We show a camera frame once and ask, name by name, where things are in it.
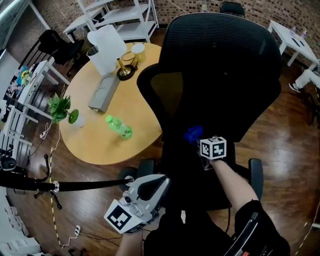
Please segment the bottle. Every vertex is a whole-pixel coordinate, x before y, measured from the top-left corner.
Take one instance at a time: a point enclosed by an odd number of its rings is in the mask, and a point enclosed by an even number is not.
[[[121,119],[108,115],[105,118],[109,128],[119,134],[124,139],[130,139],[132,137],[132,129],[130,126],[125,125]]]
[[[291,30],[290,30],[290,35],[292,36],[292,37],[294,37],[295,36],[295,34],[296,34],[296,31],[297,31],[297,27],[296,26],[294,26],[293,28],[291,28]]]
[[[303,38],[303,39],[305,39],[305,38],[306,38],[306,36],[307,36],[307,31],[306,31],[306,30],[304,30],[301,36],[302,36],[302,38]]]

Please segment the sneaker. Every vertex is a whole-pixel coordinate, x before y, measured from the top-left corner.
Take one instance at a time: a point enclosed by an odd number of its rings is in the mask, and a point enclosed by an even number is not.
[[[293,90],[293,91],[295,91],[297,93],[301,93],[301,89],[299,89],[295,83],[291,83],[290,82],[289,83],[289,87],[290,87],[291,90]]]

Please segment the white shelf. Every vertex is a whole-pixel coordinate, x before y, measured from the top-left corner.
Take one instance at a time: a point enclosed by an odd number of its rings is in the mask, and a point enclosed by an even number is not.
[[[113,0],[99,0],[99,1],[95,1],[93,2],[92,4],[89,4],[85,10],[86,11],[89,11],[95,7],[98,7],[98,6],[102,6],[103,4],[106,4],[106,3],[109,3],[109,2],[112,2]]]
[[[141,13],[144,13],[148,9],[148,4],[139,4]],[[101,27],[116,22],[123,22],[128,20],[139,19],[139,11],[137,6],[132,5],[125,8],[114,9],[109,11],[105,16],[103,16],[104,21],[96,23],[95,27]]]
[[[134,39],[145,39],[146,35],[144,34],[144,29],[146,29],[147,33],[151,30],[152,26],[155,25],[154,21],[148,21],[145,24],[141,22],[134,22],[128,24],[121,24],[116,27],[119,35],[122,40],[134,40]]]

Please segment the black sleeve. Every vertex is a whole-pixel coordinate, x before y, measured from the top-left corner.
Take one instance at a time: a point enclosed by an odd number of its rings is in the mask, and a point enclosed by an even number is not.
[[[246,203],[235,215],[235,236],[239,236],[253,213],[258,213],[257,227],[243,248],[250,255],[260,255],[265,246],[272,249],[272,256],[289,256],[290,246],[288,242],[279,235],[276,227],[268,214],[262,208],[260,201],[253,200]]]

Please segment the green bottle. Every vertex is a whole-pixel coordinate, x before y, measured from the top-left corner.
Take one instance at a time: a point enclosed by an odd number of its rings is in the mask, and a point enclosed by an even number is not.
[[[119,134],[124,139],[130,139],[132,137],[132,129],[130,126],[125,125],[121,119],[108,115],[105,118],[109,128]]]

